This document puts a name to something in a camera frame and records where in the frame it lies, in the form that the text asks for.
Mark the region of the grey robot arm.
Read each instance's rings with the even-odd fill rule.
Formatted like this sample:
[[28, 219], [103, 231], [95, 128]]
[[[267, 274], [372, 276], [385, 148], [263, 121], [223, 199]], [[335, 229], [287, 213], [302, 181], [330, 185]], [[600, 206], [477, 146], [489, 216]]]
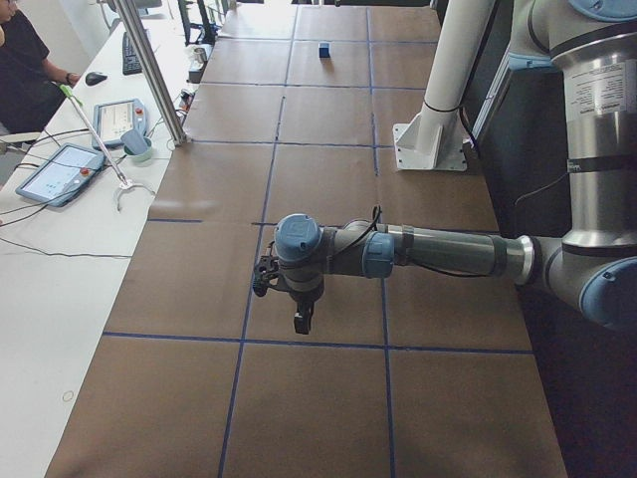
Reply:
[[537, 285], [615, 330], [636, 325], [636, 5], [519, 1], [510, 65], [562, 71], [570, 230], [560, 238], [457, 233], [352, 221], [283, 218], [256, 264], [253, 290], [288, 293], [295, 330], [311, 329], [328, 274], [386, 278], [396, 266]]

